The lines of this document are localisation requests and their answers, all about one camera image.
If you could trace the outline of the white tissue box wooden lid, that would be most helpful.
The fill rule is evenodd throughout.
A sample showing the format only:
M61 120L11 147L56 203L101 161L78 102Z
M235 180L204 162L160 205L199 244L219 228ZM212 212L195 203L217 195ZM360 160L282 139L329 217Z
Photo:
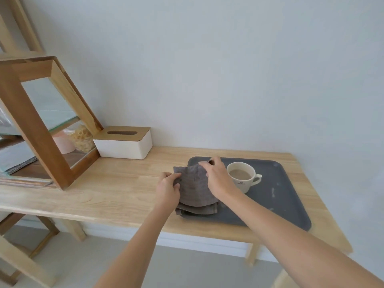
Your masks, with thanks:
M150 127L108 126L93 136L102 157L145 159L152 149Z

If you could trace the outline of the pink container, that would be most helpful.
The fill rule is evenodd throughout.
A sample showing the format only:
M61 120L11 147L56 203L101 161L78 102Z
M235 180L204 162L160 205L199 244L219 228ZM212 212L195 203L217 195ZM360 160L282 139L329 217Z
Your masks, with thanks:
M54 134L52 138L61 154L69 154L76 150L76 147L70 140L69 135L67 135L63 130Z

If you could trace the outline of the white cup with milky drink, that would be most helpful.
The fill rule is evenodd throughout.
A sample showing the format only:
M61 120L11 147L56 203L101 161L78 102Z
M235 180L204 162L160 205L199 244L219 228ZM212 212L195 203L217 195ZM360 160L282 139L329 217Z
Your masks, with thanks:
M262 175L257 174L255 169L244 162L233 162L227 166L227 172L233 179L235 186L246 194L250 188L262 181Z

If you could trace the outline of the wooden glass display cabinet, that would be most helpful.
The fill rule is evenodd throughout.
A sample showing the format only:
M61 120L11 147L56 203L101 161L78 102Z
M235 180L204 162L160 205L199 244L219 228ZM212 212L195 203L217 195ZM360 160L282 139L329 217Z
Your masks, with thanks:
M67 189L100 157L60 153L52 136L79 124L103 130L57 57L0 61L0 185Z

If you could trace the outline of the grey cloth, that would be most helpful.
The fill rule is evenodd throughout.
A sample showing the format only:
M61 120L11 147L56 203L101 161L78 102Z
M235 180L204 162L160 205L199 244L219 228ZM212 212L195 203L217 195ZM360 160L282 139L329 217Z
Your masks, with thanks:
M181 176L174 184L180 184L179 204L175 209L177 215L213 215L218 213L219 200L208 187L207 171L199 164L185 167L173 167L174 173Z

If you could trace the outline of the person's left forearm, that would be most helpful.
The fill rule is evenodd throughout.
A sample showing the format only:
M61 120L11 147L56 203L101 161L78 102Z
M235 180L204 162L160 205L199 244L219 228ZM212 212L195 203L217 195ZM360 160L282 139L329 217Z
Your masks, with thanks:
M141 288L157 239L174 210L169 204L157 204L93 288Z

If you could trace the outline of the dark grey tray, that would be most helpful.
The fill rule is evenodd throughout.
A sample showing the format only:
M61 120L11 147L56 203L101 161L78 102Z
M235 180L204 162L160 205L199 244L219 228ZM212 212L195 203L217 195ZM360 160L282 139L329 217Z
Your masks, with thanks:
M234 162L244 162L252 166L256 174L262 175L262 179L259 184L250 187L246 195L295 226L305 231L310 230L312 224L309 215L280 163L272 160L226 157L222 157L221 160L226 167ZM180 217L187 220L246 226L232 210L221 202L218 204L216 214L196 215L182 212Z

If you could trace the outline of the person's left hand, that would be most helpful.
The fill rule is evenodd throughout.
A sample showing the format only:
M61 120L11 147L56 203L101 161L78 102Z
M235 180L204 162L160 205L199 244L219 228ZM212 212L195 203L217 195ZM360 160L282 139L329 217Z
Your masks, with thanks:
M156 185L155 208L170 215L178 206L180 192L174 191L174 181L180 178L181 173L162 172Z

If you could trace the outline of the light wooden table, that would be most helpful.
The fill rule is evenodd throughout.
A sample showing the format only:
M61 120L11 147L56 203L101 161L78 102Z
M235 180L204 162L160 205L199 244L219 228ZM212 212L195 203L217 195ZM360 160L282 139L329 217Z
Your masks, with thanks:
M245 158L280 163L312 226L310 233L340 251L353 247L291 153L153 147L143 160L99 158L65 191L0 185L0 211L119 227L139 227L155 201L161 171L185 165L191 157Z

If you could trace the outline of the wooden folding stand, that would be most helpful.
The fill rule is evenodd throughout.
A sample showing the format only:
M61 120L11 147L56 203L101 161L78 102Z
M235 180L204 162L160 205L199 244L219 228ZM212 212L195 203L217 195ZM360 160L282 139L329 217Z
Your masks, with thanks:
M21 245L14 245L3 236L24 216L25 215L21 213L4 215L0 212L0 259L6 261L16 269L12 275L8 275L0 269L0 281L14 286L17 283L18 276L25 274L43 287L52 288L56 282L55 277L49 275L46 270L34 262L33 257L38 255L48 242L60 231L50 218L38 216L37 218L40 222L49 230L46 237L43 238L32 251Z

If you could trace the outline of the wooden shelf frame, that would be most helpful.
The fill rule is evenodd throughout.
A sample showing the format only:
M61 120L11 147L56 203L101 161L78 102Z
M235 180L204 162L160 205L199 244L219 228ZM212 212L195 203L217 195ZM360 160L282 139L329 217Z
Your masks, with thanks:
M23 1L0 0L0 61L44 54Z

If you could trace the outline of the person's right forearm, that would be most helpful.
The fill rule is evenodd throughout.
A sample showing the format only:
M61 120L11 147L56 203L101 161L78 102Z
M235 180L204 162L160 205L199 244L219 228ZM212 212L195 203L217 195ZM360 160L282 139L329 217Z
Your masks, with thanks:
M384 281L238 190L217 194L301 288L384 288Z

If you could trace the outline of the person's right hand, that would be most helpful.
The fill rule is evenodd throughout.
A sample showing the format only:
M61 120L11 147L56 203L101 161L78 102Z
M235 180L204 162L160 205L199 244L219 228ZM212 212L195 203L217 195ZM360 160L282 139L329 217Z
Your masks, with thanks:
M238 198L244 194L235 186L233 179L223 164L223 174L220 176L210 175L208 187L211 193L221 202L227 203L231 198Z

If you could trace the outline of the clear jar of pasta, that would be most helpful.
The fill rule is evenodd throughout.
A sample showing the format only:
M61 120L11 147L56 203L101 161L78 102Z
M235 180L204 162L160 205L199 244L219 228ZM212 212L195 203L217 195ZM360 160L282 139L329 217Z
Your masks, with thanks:
M88 153L96 148L92 133L83 124L77 125L75 129L67 129L66 134L75 148L81 152Z

